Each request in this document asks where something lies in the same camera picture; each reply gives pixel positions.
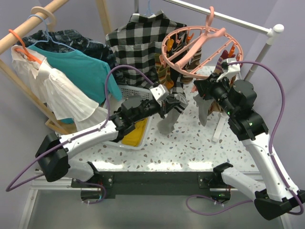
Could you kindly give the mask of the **grey yellow sock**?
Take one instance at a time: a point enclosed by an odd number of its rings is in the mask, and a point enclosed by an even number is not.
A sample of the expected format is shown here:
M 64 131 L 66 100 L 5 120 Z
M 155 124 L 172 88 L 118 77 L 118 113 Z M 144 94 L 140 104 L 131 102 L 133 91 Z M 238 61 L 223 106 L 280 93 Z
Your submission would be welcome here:
M 214 99 L 205 100 L 199 94 L 194 96 L 193 99 L 198 107 L 199 121 L 202 126 L 206 125 L 209 109 L 214 101 Z

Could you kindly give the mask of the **pink round clip hanger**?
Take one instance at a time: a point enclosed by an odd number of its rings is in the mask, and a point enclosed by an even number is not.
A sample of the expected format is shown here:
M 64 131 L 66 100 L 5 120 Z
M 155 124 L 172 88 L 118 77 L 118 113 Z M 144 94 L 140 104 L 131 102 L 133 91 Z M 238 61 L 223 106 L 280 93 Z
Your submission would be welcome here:
M 161 45 L 161 65 L 187 78 L 203 80 L 208 76 L 199 70 L 219 58 L 225 50 L 228 55 L 223 60 L 235 58 L 242 61 L 244 51 L 240 43 L 227 33 L 226 28 L 212 27 L 215 17 L 216 12 L 211 6 L 204 25 L 183 27 L 166 35 Z

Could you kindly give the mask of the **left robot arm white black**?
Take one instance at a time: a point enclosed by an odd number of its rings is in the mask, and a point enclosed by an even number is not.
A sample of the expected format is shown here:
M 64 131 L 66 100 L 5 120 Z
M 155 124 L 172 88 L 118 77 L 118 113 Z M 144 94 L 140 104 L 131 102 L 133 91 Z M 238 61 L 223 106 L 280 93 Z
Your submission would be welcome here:
M 75 178 L 88 187 L 98 184 L 97 169 L 91 162 L 74 161 L 73 157 L 99 143 L 121 141 L 135 129 L 135 124 L 154 114 L 164 117 L 186 102 L 183 95 L 168 96 L 162 101 L 128 97 L 108 120 L 74 134 L 45 136 L 35 157 L 48 182 L 62 177 Z

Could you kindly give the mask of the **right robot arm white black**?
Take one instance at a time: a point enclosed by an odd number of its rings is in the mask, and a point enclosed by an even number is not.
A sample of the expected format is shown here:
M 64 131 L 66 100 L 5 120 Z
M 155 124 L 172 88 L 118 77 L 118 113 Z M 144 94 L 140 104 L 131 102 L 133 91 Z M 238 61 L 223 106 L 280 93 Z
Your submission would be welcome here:
M 253 158 L 263 178 L 260 183 L 223 163 L 213 168 L 212 182 L 217 187 L 230 185 L 249 197 L 266 220 L 275 219 L 305 202 L 305 192 L 292 181 L 271 143 L 263 118 L 253 109 L 256 93 L 249 81 L 228 78 L 218 80 L 211 74 L 206 80 L 195 80 L 204 100 L 215 100 L 229 116 L 232 132 Z

